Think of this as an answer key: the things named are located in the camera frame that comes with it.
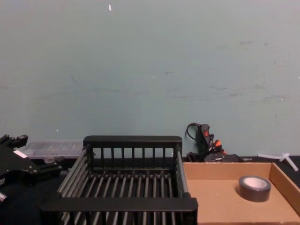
roll of tape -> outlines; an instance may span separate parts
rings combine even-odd
[[[239,180],[239,194],[252,202],[265,202],[269,199],[271,184],[268,180],[256,176],[244,176]]]

cardboard tray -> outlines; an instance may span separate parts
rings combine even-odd
[[[300,190],[274,163],[184,163],[184,170],[199,225],[300,224]],[[239,196],[239,178],[247,175],[271,182],[268,201]]]

black object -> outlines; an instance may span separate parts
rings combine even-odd
[[[57,194],[40,204],[43,224],[197,224],[198,204],[187,190],[180,137],[88,136],[83,145]]]
[[[35,184],[38,179],[47,175],[59,175],[61,166],[57,163],[36,165],[26,155],[13,148],[26,145],[27,135],[0,138],[0,185],[19,180],[27,184]]]
[[[198,130],[198,139],[189,133],[190,127],[196,127]],[[214,134],[210,134],[208,124],[191,123],[187,126],[186,134],[197,142],[199,153],[189,152],[187,154],[188,162],[240,162],[240,158],[233,154],[227,155],[220,140],[213,142]]]
[[[239,180],[239,194],[252,202],[265,202],[269,199],[271,184],[268,180],[257,176],[244,176]]]
[[[223,163],[237,163],[240,162],[240,157],[236,154],[227,155],[222,152],[211,153],[204,159],[205,162],[223,162]]]

black wire basket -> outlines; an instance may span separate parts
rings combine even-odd
[[[197,224],[181,137],[87,136],[83,145],[57,194],[40,204],[43,224]]]

black table surface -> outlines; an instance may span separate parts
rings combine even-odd
[[[285,162],[261,157],[252,158],[252,162],[275,162],[290,179],[300,187],[300,171],[295,172]],[[300,156],[291,156],[293,162],[300,168]],[[0,204],[0,225],[40,225],[38,202],[53,194],[63,179],[60,177],[42,181],[32,187],[18,182],[0,187],[0,192],[8,196],[9,200]]]

